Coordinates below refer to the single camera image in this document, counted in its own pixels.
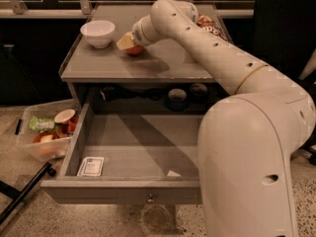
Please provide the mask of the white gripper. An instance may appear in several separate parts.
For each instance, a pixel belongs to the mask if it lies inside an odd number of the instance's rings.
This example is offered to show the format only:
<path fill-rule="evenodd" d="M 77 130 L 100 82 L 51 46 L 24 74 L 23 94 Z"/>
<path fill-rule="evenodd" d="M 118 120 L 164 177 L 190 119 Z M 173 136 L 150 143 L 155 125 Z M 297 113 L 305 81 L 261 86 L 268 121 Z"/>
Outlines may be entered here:
<path fill-rule="evenodd" d="M 132 32 L 127 32 L 117 41 L 117 47 L 119 50 L 127 50 L 136 47 L 137 44 L 148 46 L 162 39 L 150 16 L 145 16 L 133 25 Z"/>

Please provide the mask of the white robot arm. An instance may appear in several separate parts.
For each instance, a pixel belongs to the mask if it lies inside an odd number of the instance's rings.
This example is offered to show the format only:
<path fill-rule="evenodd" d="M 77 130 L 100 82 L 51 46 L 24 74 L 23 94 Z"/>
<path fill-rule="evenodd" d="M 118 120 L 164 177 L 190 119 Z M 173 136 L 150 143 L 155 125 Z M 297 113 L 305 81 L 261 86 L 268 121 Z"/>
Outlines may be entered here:
<path fill-rule="evenodd" d="M 189 2 L 158 0 L 119 49 L 172 39 L 227 92 L 204 115 L 198 171 L 208 237 L 299 237 L 290 156 L 310 137 L 309 94 L 265 61 L 198 25 Z"/>

